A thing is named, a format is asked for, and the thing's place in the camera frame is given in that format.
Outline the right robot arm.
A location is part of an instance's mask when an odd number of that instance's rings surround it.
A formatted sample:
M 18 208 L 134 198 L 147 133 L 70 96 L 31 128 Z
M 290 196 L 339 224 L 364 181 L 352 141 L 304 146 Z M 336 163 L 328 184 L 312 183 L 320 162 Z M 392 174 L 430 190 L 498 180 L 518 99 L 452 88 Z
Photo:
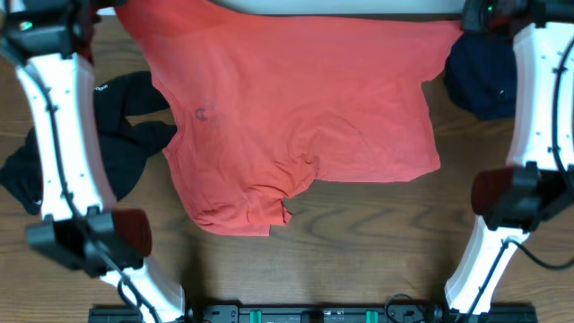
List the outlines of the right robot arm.
M 525 248 L 539 224 L 573 204 L 573 3 L 465 2 L 463 31 L 506 33 L 517 63 L 513 137 L 505 167 L 476 175 L 474 227 L 444 288 L 446 308 L 430 322 L 535 322 L 530 305 L 497 305 L 494 290 L 517 250 L 552 271 Z

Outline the red printed t-shirt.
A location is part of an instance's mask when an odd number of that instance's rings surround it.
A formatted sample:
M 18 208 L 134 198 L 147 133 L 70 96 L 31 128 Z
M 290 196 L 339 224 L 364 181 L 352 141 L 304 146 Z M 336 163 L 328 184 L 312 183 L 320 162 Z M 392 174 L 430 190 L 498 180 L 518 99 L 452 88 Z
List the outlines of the red printed t-shirt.
M 189 217 L 266 236 L 314 181 L 392 183 L 437 170 L 422 84 L 455 22 L 269 17 L 210 1 L 130 1 L 117 17 L 143 51 L 178 131 L 165 148 Z

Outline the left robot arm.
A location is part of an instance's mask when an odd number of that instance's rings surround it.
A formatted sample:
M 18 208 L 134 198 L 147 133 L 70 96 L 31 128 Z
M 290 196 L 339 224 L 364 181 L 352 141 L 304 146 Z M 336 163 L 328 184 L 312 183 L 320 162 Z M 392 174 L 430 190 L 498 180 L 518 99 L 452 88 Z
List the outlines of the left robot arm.
M 113 285 L 123 309 L 93 322 L 182 322 L 185 293 L 151 255 L 146 214 L 117 210 L 93 111 L 91 42 L 101 1 L 4 1 L 1 53 L 30 104 L 42 170 L 40 224 L 29 246 L 71 270 Z

